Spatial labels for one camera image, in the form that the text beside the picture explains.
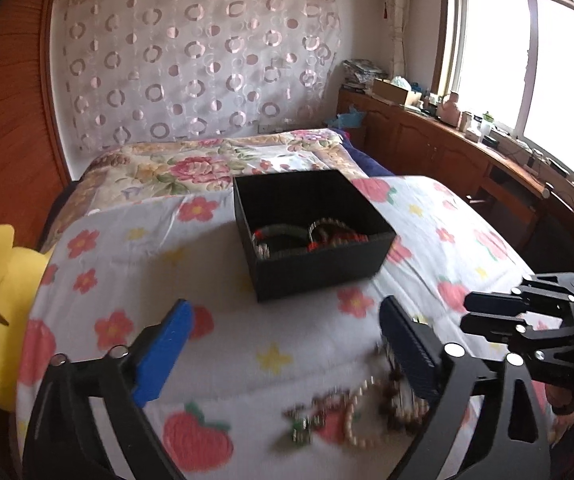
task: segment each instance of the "silver bolt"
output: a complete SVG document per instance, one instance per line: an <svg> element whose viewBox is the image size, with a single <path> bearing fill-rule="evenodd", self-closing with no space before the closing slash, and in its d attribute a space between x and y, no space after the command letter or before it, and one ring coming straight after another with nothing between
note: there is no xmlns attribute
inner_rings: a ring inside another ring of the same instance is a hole
<svg viewBox="0 0 574 480"><path fill-rule="evenodd" d="M118 345L110 349L109 356L113 359L120 359L129 353L129 349L125 345Z"/></svg>
<svg viewBox="0 0 574 480"><path fill-rule="evenodd" d="M510 365L522 366L525 364L525 361L523 361L523 358L520 357L518 354L514 354L513 352L510 352L509 354L507 354L506 359Z"/></svg>
<svg viewBox="0 0 574 480"><path fill-rule="evenodd" d="M67 355L65 354L56 354L53 355L51 359L49 359L49 364L52 366L61 366L67 362Z"/></svg>
<svg viewBox="0 0 574 480"><path fill-rule="evenodd" d="M462 357L465 354L465 349L457 343L447 343L445 345L445 351L451 357Z"/></svg>

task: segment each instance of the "window frame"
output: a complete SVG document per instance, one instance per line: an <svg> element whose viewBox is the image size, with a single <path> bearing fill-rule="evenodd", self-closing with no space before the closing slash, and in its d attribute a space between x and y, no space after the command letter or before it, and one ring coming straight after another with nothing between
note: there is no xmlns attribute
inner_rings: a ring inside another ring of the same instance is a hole
<svg viewBox="0 0 574 480"><path fill-rule="evenodd" d="M568 0L553 0L574 10L574 3ZM510 128L506 124L496 121L496 125L505 130L515 140L525 142L532 150L539 150L544 156L551 158L562 168L569 172L569 180L574 182L574 171L569 168L564 161L552 155L542 146L524 136L524 129L531 109L531 102L536 83L536 69L538 64L538 0L527 0L529 6L529 16L531 30L529 35L529 51L525 72L525 86L522 94L520 111L516 120L515 128ZM454 0L452 12L454 13L454 25L451 31L451 56L449 57L449 69L446 89L457 92L460 86L460 70L462 67L462 57L464 46L467 41L467 8L468 0Z"/></svg>

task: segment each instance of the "wall covering with circle pattern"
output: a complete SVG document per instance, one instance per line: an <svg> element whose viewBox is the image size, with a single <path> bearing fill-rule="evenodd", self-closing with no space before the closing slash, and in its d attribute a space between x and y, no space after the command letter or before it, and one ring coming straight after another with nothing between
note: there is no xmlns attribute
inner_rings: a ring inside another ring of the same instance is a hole
<svg viewBox="0 0 574 480"><path fill-rule="evenodd" d="M336 0L57 0L53 23L61 135L87 152L320 119L340 41Z"/></svg>

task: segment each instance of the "stack of magazines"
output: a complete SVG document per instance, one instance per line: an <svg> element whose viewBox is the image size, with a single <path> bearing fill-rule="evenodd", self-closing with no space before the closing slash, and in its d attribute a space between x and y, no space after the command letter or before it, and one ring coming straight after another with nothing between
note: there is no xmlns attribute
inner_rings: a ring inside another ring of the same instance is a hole
<svg viewBox="0 0 574 480"><path fill-rule="evenodd" d="M365 89L371 88L375 78L387 78L387 73L368 59L345 59L343 70L345 70L343 89L360 94L364 94Z"/></svg>

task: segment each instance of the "pink bottle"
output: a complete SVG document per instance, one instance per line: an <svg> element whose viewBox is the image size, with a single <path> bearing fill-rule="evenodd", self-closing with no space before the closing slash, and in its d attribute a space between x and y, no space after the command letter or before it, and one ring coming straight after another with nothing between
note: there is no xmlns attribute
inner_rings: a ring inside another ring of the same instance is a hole
<svg viewBox="0 0 574 480"><path fill-rule="evenodd" d="M458 94L451 92L438 105L438 117L443 123L451 124L454 128L460 123L460 108L458 108Z"/></svg>

